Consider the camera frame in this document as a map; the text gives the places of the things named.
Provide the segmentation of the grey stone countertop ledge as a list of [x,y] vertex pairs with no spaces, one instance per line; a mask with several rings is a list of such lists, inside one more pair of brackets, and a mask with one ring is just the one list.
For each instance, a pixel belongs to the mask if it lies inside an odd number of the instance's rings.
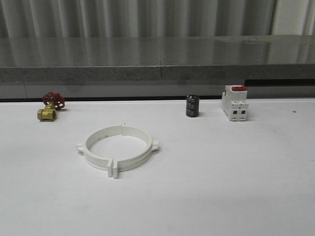
[[315,38],[3,38],[0,81],[54,86],[313,85]]

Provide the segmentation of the brass valve red handwheel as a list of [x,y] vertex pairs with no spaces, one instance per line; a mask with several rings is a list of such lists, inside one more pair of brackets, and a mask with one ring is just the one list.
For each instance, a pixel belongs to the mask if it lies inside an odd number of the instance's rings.
[[65,107],[65,99],[59,93],[49,92],[42,100],[45,108],[37,111],[38,120],[55,120],[57,111]]

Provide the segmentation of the white circuit breaker red switch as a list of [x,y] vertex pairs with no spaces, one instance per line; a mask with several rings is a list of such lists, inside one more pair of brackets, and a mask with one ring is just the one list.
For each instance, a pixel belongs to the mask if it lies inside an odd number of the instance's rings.
[[249,104],[247,87],[242,85],[226,85],[222,93],[221,108],[230,121],[246,121]]

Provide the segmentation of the white half clamp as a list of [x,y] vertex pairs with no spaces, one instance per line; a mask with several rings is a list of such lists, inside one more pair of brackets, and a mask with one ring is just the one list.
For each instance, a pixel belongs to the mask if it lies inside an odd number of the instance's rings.
[[122,126],[125,123],[121,122],[117,126],[110,126],[103,128],[101,130],[96,131],[91,134],[88,138],[86,138],[83,142],[79,142],[76,144],[76,149],[79,152],[83,153],[85,160],[91,166],[100,169],[106,170],[108,172],[109,177],[117,178],[118,177],[118,161],[115,161],[113,158],[109,157],[101,157],[96,154],[93,154],[89,148],[97,143],[98,141],[105,139],[107,137],[121,135],[122,134]]
[[113,178],[117,178],[119,172],[128,171],[142,165],[149,159],[153,151],[159,150],[158,140],[154,140],[147,131],[141,128],[128,126],[122,122],[120,124],[120,134],[141,139],[145,142],[146,147],[138,151],[135,155],[122,157],[120,159],[113,158],[110,169]]

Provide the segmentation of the black cylindrical capacitor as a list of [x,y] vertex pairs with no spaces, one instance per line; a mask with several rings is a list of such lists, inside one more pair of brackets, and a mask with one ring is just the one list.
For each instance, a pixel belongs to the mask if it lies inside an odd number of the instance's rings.
[[195,118],[199,115],[199,96],[187,95],[186,96],[186,116],[189,118]]

